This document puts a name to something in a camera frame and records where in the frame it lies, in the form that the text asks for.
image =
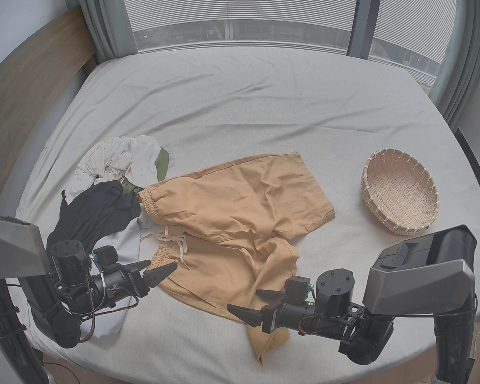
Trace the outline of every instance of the curtain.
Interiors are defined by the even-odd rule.
[[[96,47],[95,61],[138,53],[125,1],[123,0],[66,0],[67,7],[82,7],[85,23]]]
[[[457,0],[454,32],[429,94],[453,132],[477,86],[479,49],[480,0]]]

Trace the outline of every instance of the drawstring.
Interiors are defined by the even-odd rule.
[[[183,260],[183,255],[184,255],[185,253],[187,253],[187,251],[188,251],[188,248],[187,248],[187,238],[186,238],[186,236],[185,236],[184,233],[181,234],[181,235],[173,235],[173,236],[170,236],[170,235],[168,234],[168,225],[167,225],[167,226],[165,226],[165,227],[163,228],[163,234],[162,234],[162,233],[155,233],[155,232],[148,232],[146,235],[143,235],[143,236],[140,238],[140,240],[143,239],[143,238],[145,238],[145,237],[147,237],[147,236],[149,236],[149,235],[153,235],[153,236],[155,236],[157,239],[159,239],[160,241],[164,241],[164,242],[176,241],[177,244],[178,244],[178,246],[179,246],[179,248],[180,248],[180,261],[182,262],[182,264],[183,264],[184,266],[187,267],[187,269],[190,269],[190,268],[188,267],[188,265],[185,264],[185,261]]]

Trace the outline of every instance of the white bed sheet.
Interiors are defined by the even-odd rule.
[[[432,174],[440,212],[429,231],[465,223],[480,239],[473,172],[406,71],[285,48],[164,51],[100,65],[46,144],[18,217],[39,225],[46,240],[58,220],[60,191],[86,151],[112,136],[141,134],[170,153],[167,178],[250,155],[300,152],[336,218],[292,242],[300,252],[298,275],[315,281],[327,269],[348,268],[356,302],[378,253],[404,239],[362,202],[360,176],[373,151],[401,149]],[[151,258],[156,247],[153,238],[143,241],[140,259]],[[155,288],[128,311],[114,342],[62,349],[35,328],[22,293],[11,292],[36,348],[132,383],[343,383],[405,362],[435,343],[431,319],[399,318],[379,359],[359,366],[337,352],[338,341],[291,331],[290,341],[260,366],[244,325]]]

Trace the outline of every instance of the wicker basket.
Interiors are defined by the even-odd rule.
[[[437,217],[440,202],[430,173],[397,149],[382,149],[368,158],[361,190],[363,201],[377,219],[399,235],[415,235]]]

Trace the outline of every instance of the wooden headboard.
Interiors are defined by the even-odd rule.
[[[0,193],[32,129],[95,51],[76,6],[0,63]]]

